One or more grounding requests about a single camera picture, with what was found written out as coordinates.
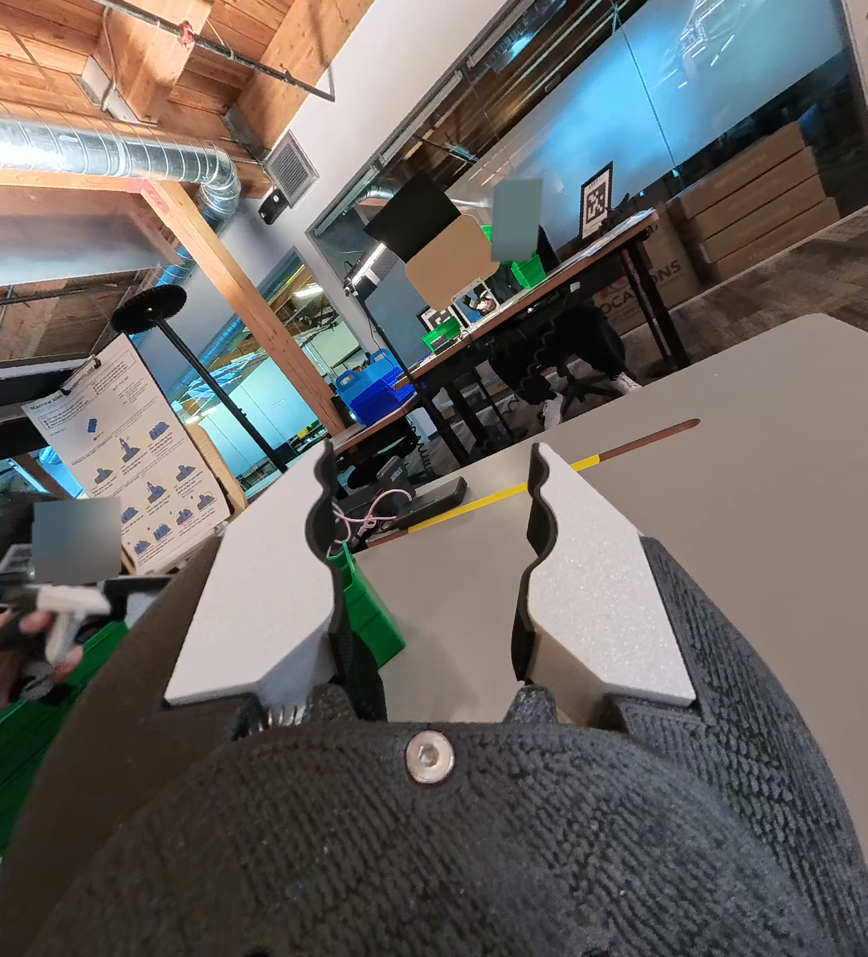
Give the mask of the wooden backing board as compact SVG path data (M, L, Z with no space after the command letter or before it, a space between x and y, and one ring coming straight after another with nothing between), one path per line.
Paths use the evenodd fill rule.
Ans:
M231 508L232 518L236 518L248 508L247 496L239 480L231 471L212 437L201 425L187 425L185 429L220 485Z

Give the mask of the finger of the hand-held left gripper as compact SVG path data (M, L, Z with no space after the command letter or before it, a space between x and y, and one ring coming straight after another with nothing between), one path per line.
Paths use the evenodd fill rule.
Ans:
M50 613L125 613L136 594L158 594L168 575L122 575L92 585L34 585L34 606Z

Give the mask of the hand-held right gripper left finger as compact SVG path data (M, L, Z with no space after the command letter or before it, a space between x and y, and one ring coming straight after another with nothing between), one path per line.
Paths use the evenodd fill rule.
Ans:
M295 461L221 537L165 689L170 706L252 695L303 709L338 670L331 635L343 605L332 443Z

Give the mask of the studio light on stand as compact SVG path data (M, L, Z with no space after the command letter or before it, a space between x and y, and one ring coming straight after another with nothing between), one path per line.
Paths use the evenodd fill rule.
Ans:
M461 467L464 467L471 463L471 457L464 447L463 442L455 434L452 426L447 422L446 418L442 415L442 413L440 413L429 393L429 389L416 380L412 372L409 370L408 364L400 357L387 333L380 327L368 308L367 298L373 291L376 290L378 284L378 278L373 270L373 267L375 262L384 252L384 249L385 248L382 244L377 245L368 257L364 258L356 265L356 267L353 267L348 272L343 281L344 293L349 298L353 298L356 303L360 305L368 320L368 324L372 332L376 333L376 335L380 337L381 341L383 341L385 347L391 351L395 362L400 365L401 369L403 370L408 384L415 389L416 398L420 401L420 404L425 412L428 413L446 447L449 449L458 464Z

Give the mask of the black sprinkler pipe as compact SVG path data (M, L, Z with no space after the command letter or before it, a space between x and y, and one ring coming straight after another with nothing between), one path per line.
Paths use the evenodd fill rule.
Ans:
M182 46L187 49L191 47L198 48L206 53L234 62L238 66L254 71L255 73L268 78L273 78L296 89L303 90L309 95L317 97L323 101L332 103L336 102L336 97L333 93L304 82L299 78L294 77L286 70L280 70L268 66L256 59L236 53L233 48L223 43L214 42L208 38L202 37L199 33L193 30L187 20L181 23L176 23L164 18L163 16L146 11L140 8L140 6L135 6L124 1L97 1L97 3L106 9L110 9L132 17L155 30L162 30L166 32L167 34L173 36Z

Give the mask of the wooden support post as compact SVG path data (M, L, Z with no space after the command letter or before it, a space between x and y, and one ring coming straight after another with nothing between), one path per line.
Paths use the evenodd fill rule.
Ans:
M140 195L254 334L320 424L332 437L344 432L346 425L333 404L330 386L208 225L184 187L171 181L142 180Z

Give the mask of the black photo flag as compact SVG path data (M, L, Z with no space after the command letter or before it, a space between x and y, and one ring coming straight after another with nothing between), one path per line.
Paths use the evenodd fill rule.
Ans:
M461 216L455 203L424 171L417 172L364 227L407 263Z

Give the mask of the white framed monitor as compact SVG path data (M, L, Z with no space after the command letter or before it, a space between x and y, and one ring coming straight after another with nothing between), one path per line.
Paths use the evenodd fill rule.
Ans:
M90 356L57 356L0 362L0 461L45 448L48 441L24 412L28 403L51 396L88 366Z

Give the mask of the black labelled box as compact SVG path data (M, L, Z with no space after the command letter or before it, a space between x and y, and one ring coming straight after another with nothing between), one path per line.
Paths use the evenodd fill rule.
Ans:
M384 491L399 488L411 495L415 492L407 462L396 456L383 461L380 457L364 461L354 466L347 477L347 490L350 493L374 486Z

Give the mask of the black tripod stand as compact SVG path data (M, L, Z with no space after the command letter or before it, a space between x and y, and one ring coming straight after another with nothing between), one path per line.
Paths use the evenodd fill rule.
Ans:
M170 319L175 317L186 305L187 294L184 288L176 284L153 286L132 297L113 313L111 325L119 334L134 335L159 329L176 351L188 361L190 366L212 390L248 435L256 442L272 465L281 473L287 472L284 458L273 448L263 435L248 420L245 413L213 378L208 368L201 363L185 341L171 328Z

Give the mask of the black charger box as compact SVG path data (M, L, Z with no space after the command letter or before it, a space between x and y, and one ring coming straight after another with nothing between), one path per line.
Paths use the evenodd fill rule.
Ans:
M392 527L407 530L461 506L467 493L464 478L452 478L430 492L410 499L392 520Z

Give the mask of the long wooden work table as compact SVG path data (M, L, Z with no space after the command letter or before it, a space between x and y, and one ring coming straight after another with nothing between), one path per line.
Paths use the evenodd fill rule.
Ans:
M418 406L420 406L419 397L414 395L395 411L382 417L374 424L369 426L366 426L362 423L351 425L342 433L332 437L332 448L335 455L339 457L358 447L368 439L380 434L400 420L407 418L408 414L415 411Z

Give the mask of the printed instruction sheet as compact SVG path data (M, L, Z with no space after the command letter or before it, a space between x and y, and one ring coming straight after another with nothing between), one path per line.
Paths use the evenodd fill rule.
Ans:
M125 334L24 413L86 496L115 498L140 575L178 567L231 509L215 475Z

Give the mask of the glass partition wall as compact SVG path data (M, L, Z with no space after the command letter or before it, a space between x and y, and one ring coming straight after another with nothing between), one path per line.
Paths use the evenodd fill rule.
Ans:
M497 181L543 183L556 249L579 233L581 185L610 164L614 203L664 206L791 123L845 215L868 204L868 113L842 2L374 2L336 62L320 148L334 203L310 230L319 279L368 348L345 273L369 221L424 171L488 219Z

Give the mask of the wall vent grille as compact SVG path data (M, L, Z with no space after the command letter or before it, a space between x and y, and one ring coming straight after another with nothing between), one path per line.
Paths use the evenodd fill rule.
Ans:
M319 173L294 134L287 130L265 155L262 167L289 208L297 206L317 182Z

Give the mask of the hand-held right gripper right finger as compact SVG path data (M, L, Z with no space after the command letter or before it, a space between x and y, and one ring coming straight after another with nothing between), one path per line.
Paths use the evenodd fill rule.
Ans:
M614 697L689 708L696 700L643 535L544 442L528 467L524 570L512 666L567 719L599 719Z

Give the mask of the silver air duct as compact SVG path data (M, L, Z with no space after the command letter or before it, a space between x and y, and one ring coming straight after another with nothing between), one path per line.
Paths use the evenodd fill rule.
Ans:
M0 102L0 169L196 185L203 215L219 224L241 196L234 160L212 142L24 104Z

